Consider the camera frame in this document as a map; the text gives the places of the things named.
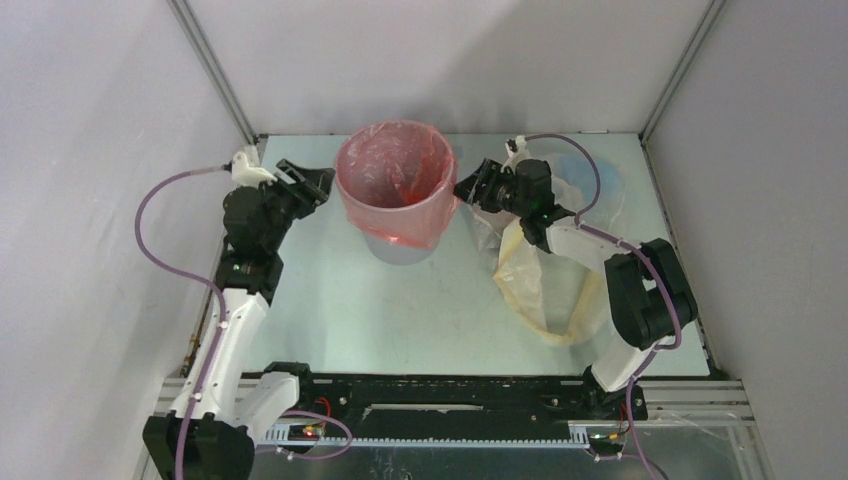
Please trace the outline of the red translucent trash bag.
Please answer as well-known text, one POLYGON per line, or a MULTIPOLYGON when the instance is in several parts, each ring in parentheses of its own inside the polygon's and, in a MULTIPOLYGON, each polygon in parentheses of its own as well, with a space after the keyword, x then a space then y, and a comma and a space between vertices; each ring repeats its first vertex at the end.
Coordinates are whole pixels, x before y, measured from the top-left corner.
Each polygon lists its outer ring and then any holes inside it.
POLYGON ((458 207, 457 157, 429 124, 367 125, 344 140, 334 169, 347 220, 391 245, 435 249, 458 207))

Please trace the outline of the white translucent bag of bags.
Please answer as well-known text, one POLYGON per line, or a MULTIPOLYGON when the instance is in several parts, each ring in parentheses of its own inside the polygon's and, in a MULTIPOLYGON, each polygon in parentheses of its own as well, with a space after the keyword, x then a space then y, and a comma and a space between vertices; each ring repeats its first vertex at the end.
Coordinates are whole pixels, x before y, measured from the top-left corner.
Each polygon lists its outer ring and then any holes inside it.
MULTIPOLYGON (((591 202, 596 184, 587 160, 575 154, 555 153, 543 154, 541 159, 551 167, 552 189, 558 204, 577 212, 591 202)), ((601 177, 601 193, 595 206, 582 215, 582 220, 611 234, 623 234, 628 223, 625 182, 611 163, 598 160, 596 164, 601 177)), ((506 211, 488 213, 477 205, 467 204, 462 206, 462 213, 483 265, 494 271, 499 265, 505 230, 517 217, 506 211)))

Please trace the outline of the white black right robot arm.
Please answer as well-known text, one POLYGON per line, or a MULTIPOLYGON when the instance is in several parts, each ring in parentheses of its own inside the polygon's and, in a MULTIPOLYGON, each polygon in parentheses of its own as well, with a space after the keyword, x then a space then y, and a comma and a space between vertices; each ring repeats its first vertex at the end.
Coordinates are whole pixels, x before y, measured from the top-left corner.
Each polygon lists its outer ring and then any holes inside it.
POLYGON ((511 231, 531 251, 574 260, 599 276, 615 333, 588 368, 594 383, 583 388, 581 402, 591 416, 606 418, 620 407, 620 390, 633 389, 659 353, 681 346, 698 306, 668 241, 635 245, 587 223, 556 199, 555 181, 542 160, 486 159, 454 194, 486 213, 512 215, 511 231))

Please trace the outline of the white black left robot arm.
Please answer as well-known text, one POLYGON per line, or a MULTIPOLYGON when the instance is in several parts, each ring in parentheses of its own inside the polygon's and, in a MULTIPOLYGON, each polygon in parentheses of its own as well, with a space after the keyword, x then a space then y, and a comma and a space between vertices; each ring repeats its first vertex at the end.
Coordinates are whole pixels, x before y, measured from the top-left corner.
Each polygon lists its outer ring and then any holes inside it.
POLYGON ((167 414, 149 417, 142 438, 163 479, 246 479, 258 442, 286 412, 316 403, 309 368, 264 373, 237 396, 248 350, 266 319, 284 263, 280 246, 297 220, 331 195, 335 171, 286 159, 277 173, 233 159, 220 166, 236 187, 222 202, 224 246, 212 279, 200 278, 214 305, 194 363, 167 414))

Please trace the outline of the grey plastic trash bin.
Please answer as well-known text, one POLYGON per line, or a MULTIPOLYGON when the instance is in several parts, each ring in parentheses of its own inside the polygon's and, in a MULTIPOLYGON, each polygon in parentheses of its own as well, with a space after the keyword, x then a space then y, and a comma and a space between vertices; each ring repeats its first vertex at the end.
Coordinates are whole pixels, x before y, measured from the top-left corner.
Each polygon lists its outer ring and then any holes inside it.
POLYGON ((394 266, 410 266, 427 260, 438 248, 436 242, 428 248, 410 247, 381 239, 367 232, 362 233, 370 252, 384 263, 394 266))

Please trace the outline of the yellow translucent trash bag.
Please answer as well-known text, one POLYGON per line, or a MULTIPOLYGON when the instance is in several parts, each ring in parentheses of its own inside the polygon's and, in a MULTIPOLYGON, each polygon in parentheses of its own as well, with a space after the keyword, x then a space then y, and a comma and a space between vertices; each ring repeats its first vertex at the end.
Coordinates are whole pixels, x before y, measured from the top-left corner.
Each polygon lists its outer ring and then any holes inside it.
POLYGON ((502 233, 493 280, 520 320, 551 345, 584 343, 610 321, 601 275, 531 245, 518 220, 502 233))

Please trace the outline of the left aluminium frame post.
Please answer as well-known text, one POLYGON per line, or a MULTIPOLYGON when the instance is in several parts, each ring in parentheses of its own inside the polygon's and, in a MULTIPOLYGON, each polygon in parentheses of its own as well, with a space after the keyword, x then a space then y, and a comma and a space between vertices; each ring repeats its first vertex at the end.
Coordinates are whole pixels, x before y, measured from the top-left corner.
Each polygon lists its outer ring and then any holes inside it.
POLYGON ((248 120, 246 112, 190 2, 186 0, 168 0, 167 4, 171 8, 201 68, 209 78, 213 89, 233 121, 240 137, 246 144, 256 145, 259 136, 248 120))

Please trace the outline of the aluminium frame post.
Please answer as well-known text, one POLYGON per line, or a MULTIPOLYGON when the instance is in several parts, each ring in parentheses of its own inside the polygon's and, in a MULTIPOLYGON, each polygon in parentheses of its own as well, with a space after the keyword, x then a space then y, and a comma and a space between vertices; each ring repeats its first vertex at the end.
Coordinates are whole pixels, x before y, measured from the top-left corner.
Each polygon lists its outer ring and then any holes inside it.
POLYGON ((201 68, 209 78, 213 89, 233 121, 240 137, 246 144, 256 145, 259 136, 248 120, 246 112, 190 2, 186 0, 168 0, 167 4, 171 8, 201 68))
POLYGON ((667 81, 639 132, 639 139, 642 146, 646 146, 650 142, 665 112, 674 100, 688 72, 694 66, 695 61, 728 4, 729 1, 727 0, 710 0, 707 3, 704 12, 700 16, 695 29, 687 40, 682 53, 674 64, 667 81))

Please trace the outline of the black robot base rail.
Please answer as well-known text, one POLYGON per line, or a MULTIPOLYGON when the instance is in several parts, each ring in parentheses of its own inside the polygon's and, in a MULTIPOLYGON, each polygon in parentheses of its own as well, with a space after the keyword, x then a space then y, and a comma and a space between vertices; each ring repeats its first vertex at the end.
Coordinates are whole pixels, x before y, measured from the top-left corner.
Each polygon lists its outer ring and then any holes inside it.
POLYGON ((268 373, 300 381, 299 406, 329 416, 322 442, 343 446, 551 446, 627 433, 648 417, 640 387, 604 391, 589 373, 573 376, 457 376, 314 373, 273 362, 268 373))

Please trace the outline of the right aluminium frame post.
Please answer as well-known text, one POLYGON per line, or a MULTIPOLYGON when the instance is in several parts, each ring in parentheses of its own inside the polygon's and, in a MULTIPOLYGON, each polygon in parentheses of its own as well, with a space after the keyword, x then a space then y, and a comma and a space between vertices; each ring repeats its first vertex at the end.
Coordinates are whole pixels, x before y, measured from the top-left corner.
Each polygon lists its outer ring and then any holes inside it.
POLYGON ((695 29, 687 40, 682 53, 674 64, 667 81, 639 132, 639 139, 642 146, 646 146, 650 142, 665 112, 674 100, 688 72, 694 66, 695 61, 728 4, 729 1, 727 0, 710 0, 707 3, 704 12, 700 16, 695 29))

